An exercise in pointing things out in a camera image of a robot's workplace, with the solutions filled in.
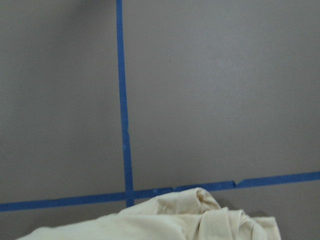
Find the cream long-sleeve graphic t-shirt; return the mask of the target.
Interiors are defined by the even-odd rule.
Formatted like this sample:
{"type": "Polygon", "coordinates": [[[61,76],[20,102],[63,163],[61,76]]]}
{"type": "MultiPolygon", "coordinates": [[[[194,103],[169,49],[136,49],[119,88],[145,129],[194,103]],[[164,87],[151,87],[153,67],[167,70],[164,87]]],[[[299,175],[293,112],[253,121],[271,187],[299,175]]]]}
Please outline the cream long-sleeve graphic t-shirt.
{"type": "Polygon", "coordinates": [[[58,227],[40,227],[24,240],[279,240],[274,217],[250,217],[221,207],[197,187],[166,193],[119,213],[58,227]]]}

